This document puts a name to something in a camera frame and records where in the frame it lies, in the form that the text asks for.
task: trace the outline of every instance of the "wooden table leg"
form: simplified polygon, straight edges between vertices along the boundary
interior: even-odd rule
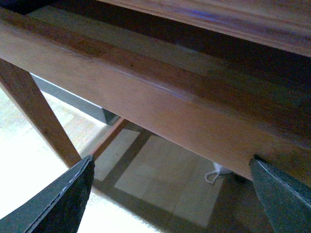
[[[68,167],[81,160],[29,72],[0,59],[0,87]]]
[[[113,125],[113,127],[106,133],[104,138],[98,143],[95,149],[91,152],[94,160],[103,153],[103,151],[110,145],[110,143],[115,139],[121,130],[127,125],[129,121],[120,117],[120,119]]]

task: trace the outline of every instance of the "floor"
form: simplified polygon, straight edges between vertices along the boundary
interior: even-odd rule
[[[44,93],[81,156],[109,125]],[[0,91],[0,218],[67,170]],[[96,161],[95,180],[79,233],[273,232],[252,183],[230,175],[214,186],[202,158],[129,124]]]

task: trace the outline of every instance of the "wooden surface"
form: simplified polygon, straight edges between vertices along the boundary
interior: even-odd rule
[[[67,166],[81,160],[31,75],[0,59],[0,86]]]
[[[100,1],[311,56],[311,2],[308,0]]]
[[[109,129],[107,134],[104,136],[102,141],[95,147],[94,151],[91,154],[94,156],[94,160],[103,153],[103,151],[110,145],[113,139],[118,136],[121,130],[127,125],[128,120],[120,118],[114,125]]]
[[[310,181],[310,117],[231,86],[1,10],[0,58],[251,179],[259,154]]]

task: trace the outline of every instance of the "table leg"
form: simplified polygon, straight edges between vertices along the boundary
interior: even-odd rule
[[[29,72],[0,59],[0,87],[68,167],[81,160]]]

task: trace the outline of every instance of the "white cable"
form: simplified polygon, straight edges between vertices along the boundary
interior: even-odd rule
[[[217,180],[218,178],[220,178],[220,177],[219,177],[219,174],[220,174],[220,171],[211,171],[211,172],[209,172],[209,173],[207,173],[207,174],[205,175],[205,180],[206,180],[209,184],[214,185],[215,182],[216,182],[216,180]],[[216,175],[216,176],[214,177],[214,179],[213,179],[212,181],[209,181],[208,178],[209,178],[211,175]]]

